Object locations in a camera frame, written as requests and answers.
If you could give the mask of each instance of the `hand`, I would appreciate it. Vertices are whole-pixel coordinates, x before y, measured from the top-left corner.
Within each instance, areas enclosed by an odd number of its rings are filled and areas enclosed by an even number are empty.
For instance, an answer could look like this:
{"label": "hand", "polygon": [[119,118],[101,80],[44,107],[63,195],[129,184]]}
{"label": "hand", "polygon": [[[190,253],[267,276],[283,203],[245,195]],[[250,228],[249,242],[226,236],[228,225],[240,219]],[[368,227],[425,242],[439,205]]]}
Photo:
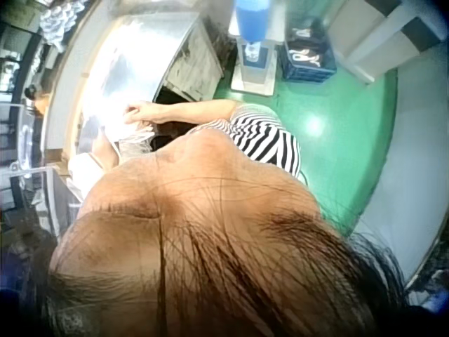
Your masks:
{"label": "hand", "polygon": [[92,155],[99,161],[105,172],[111,171],[120,162],[119,155],[103,131],[100,131],[98,137],[93,141]]}
{"label": "hand", "polygon": [[166,106],[162,104],[137,102],[129,105],[125,111],[123,121],[125,124],[132,124],[139,121],[162,124],[167,122],[166,111]]}

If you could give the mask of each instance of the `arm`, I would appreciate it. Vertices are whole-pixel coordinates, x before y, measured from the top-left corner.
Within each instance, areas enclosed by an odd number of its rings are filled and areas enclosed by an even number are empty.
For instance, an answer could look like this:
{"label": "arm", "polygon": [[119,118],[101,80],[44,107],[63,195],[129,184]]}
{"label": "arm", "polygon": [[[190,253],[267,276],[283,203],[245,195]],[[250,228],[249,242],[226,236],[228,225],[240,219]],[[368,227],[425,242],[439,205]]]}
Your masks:
{"label": "arm", "polygon": [[169,121],[205,124],[216,119],[230,120],[235,109],[241,103],[234,100],[210,100],[207,102],[178,103],[160,105],[155,103],[137,103],[131,105],[134,113],[125,116],[127,124],[137,121],[152,121],[157,124]]}

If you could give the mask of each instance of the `person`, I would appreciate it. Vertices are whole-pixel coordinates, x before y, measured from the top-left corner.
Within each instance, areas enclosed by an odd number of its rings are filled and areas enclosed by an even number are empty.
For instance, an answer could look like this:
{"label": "person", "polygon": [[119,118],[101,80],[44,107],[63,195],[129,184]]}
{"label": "person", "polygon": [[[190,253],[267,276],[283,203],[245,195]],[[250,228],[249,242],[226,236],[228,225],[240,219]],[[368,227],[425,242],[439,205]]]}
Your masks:
{"label": "person", "polygon": [[408,304],[394,258],[323,219],[297,179],[298,141],[271,109],[131,107],[127,123],[199,126],[88,193],[40,279],[40,315],[56,336],[399,331]]}

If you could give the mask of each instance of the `plastic crate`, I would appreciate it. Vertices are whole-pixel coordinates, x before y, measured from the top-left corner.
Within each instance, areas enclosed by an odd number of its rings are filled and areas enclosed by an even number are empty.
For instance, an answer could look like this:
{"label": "plastic crate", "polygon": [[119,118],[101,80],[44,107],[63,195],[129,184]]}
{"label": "plastic crate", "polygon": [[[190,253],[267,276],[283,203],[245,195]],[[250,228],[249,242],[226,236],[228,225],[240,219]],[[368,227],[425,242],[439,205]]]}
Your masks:
{"label": "plastic crate", "polygon": [[337,71],[335,57],[330,47],[327,35],[323,35],[324,52],[320,53],[322,56],[321,66],[305,65],[303,62],[294,61],[289,53],[289,46],[295,45],[299,48],[300,41],[287,41],[279,49],[279,59],[283,70],[283,77],[287,81],[301,81],[312,83],[323,83],[326,79],[334,75]]}

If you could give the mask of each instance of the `black stripe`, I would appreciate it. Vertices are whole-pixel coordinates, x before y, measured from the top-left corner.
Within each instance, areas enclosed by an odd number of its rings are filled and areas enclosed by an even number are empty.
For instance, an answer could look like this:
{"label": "black stripe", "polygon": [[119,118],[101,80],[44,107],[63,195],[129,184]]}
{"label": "black stripe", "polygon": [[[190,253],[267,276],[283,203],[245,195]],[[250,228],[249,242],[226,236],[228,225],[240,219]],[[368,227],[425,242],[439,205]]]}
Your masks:
{"label": "black stripe", "polygon": [[273,146],[276,145],[276,143],[279,140],[279,134],[280,133],[281,133],[280,131],[276,132],[276,134],[274,135],[272,141],[269,142],[269,144],[263,149],[262,153],[255,159],[256,161],[261,160],[268,153],[268,151],[270,151],[273,148]]}
{"label": "black stripe", "polygon": [[259,128],[260,127],[257,126],[257,125],[251,125],[250,129],[247,131],[247,133],[243,134],[243,137],[241,138],[241,142],[239,143],[239,146],[240,146],[241,143],[243,143],[243,139],[246,138],[245,139],[245,145],[240,150],[245,152],[246,149],[248,149],[248,147],[251,144],[251,140],[253,139],[253,137],[251,137],[251,135],[254,134],[254,137],[257,137],[257,134],[258,134],[257,131],[258,131]]}
{"label": "black stripe", "polygon": [[270,164],[273,164],[273,165],[277,165],[278,162],[277,162],[276,158],[277,158],[277,153],[275,153],[274,156],[271,157],[271,159],[267,161],[267,163],[270,163]]}
{"label": "black stripe", "polygon": [[282,133],[282,148],[278,151],[281,151],[282,153],[282,160],[281,160],[281,166],[286,167],[287,164],[287,135],[285,132]]}
{"label": "black stripe", "polygon": [[295,136],[292,135],[290,137],[290,146],[292,147],[292,164],[290,167],[290,172],[295,173],[295,168],[293,167],[293,164],[295,163],[295,156],[297,156],[297,150],[295,149]]}
{"label": "black stripe", "polygon": [[268,137],[268,135],[267,135],[267,134],[264,134],[263,137],[260,137],[260,139],[259,139],[257,142],[254,143],[253,148],[252,148],[252,149],[250,150],[250,152],[247,154],[248,157],[251,157],[251,156],[254,154],[254,152],[257,151],[257,149],[260,147],[260,144],[265,140],[266,137]]}

